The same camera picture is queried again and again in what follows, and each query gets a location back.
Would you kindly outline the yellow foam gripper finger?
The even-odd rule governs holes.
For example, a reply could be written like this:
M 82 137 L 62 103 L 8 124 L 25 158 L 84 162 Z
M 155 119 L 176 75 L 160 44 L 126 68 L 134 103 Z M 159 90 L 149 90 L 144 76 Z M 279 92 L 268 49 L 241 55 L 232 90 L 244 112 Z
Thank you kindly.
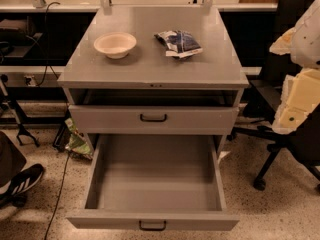
M 272 43 L 272 45 L 269 48 L 269 51 L 276 55 L 291 54 L 293 51 L 292 38 L 294 34 L 294 27 L 288 29 L 276 41 Z
M 307 119 L 320 104 L 320 71 L 303 69 L 295 77 L 287 75 L 277 108 L 272 130 L 278 134 L 289 134 Z

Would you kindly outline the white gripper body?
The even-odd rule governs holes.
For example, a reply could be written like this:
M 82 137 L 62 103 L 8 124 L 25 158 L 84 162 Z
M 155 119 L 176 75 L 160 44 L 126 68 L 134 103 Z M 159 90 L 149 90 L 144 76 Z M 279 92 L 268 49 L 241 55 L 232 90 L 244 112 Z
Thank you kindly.
M 291 60 L 304 68 L 320 68 L 320 0 L 314 0 L 296 22 Z

